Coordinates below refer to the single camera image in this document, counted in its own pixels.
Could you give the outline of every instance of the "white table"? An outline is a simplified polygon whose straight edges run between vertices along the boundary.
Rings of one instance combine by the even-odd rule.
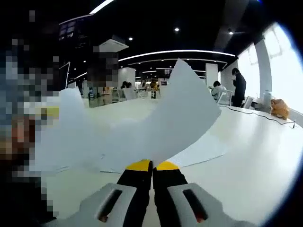
[[[106,130],[123,118],[143,119],[157,100],[131,100],[89,109],[91,117]],[[232,107],[243,112],[267,113]],[[221,107],[222,114],[210,133],[229,147],[229,152],[207,162],[181,168],[189,183],[196,182],[223,204],[224,212],[255,224],[265,221],[291,189],[303,148],[303,129],[280,125],[254,114]],[[89,173],[70,169],[46,178],[48,199],[58,218],[78,211],[80,202],[120,174]],[[144,218],[144,227],[159,227],[154,191]]]

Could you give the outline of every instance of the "black ceiling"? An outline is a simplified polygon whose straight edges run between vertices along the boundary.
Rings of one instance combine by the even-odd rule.
[[[89,14],[102,1],[81,1],[77,3],[79,7],[66,1],[57,7],[56,19],[63,22]],[[129,46],[119,52],[119,59],[167,50],[207,50],[238,55],[273,22],[257,0],[115,0],[93,17],[96,21],[95,37],[101,41],[105,34],[117,35]],[[85,58],[85,53],[70,56],[71,68],[77,68],[71,71],[70,78],[86,71],[88,63],[83,63]],[[151,60],[176,58],[218,61],[219,70],[236,60],[236,57],[220,54],[184,52],[133,58],[119,62],[119,66],[147,71],[150,68],[168,68],[175,63],[175,60]],[[188,61],[194,70],[205,70],[207,62]]]

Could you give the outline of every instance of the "stuffed toy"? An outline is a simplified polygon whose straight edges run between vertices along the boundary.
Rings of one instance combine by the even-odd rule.
[[[272,99],[270,100],[271,115],[278,118],[287,120],[289,116],[289,109],[286,103],[282,99]]]

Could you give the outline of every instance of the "white paper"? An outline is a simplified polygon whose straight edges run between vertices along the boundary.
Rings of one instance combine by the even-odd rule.
[[[206,85],[182,60],[152,113],[141,121],[124,121],[107,135],[89,121],[78,90],[63,90],[59,97],[59,121],[42,131],[36,143],[36,171],[82,163],[94,170],[123,172],[144,158],[157,166],[199,140],[221,113]]]
[[[220,113],[206,85],[186,62],[178,60],[165,97],[146,119],[114,130],[119,135],[112,144],[115,152],[107,153],[97,166],[101,171],[122,172],[143,158],[157,166],[200,139]]]
[[[216,136],[206,132],[196,143],[171,157],[168,161],[178,167],[185,167],[214,159],[227,152],[226,144],[220,142]]]

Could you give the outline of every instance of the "black cable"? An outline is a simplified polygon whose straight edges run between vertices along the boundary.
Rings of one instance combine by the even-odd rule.
[[[246,112],[243,112],[243,111],[240,111],[240,110],[234,110],[234,109],[231,109],[230,107],[228,107],[228,106],[226,106],[226,105],[219,105],[219,106],[226,107],[226,108],[228,108],[228,109],[230,109],[230,110],[233,110],[233,111],[236,111],[236,112],[240,112],[240,113],[244,113],[244,114],[246,113]],[[259,116],[259,117],[265,117],[266,119],[268,119],[268,120],[270,120],[270,121],[275,121],[275,122],[278,122],[280,125],[284,125],[284,124],[292,124],[292,123],[294,123],[294,122],[285,122],[285,123],[280,123],[279,121],[277,121],[277,120],[275,120],[275,119],[271,119],[271,118],[268,118],[268,117],[266,117],[266,116],[256,114],[256,113],[254,113],[254,112],[251,112],[251,113],[246,113],[246,114],[255,114],[255,115]]]

